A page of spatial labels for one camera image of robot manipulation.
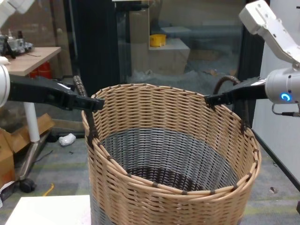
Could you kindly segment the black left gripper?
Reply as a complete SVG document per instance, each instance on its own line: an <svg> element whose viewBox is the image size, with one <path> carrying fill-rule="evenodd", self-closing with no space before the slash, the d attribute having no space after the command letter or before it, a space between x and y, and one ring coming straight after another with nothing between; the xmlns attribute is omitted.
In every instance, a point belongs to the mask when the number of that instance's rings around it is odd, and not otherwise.
<svg viewBox="0 0 300 225"><path fill-rule="evenodd" d="M105 100L76 95L72 90L40 77L28 78L17 75L10 76L10 101L48 104L64 110L86 110L95 112L102 110Z"/></svg>

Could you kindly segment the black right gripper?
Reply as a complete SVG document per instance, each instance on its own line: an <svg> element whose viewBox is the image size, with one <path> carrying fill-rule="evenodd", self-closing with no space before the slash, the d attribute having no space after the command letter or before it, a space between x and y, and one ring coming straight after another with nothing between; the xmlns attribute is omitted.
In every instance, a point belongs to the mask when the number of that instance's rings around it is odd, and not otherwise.
<svg viewBox="0 0 300 225"><path fill-rule="evenodd" d="M247 79L240 82L231 90L223 93L205 95L206 106L215 110L217 105L233 105L237 101L267 99L265 90L265 81L259 81L258 78Z"/></svg>

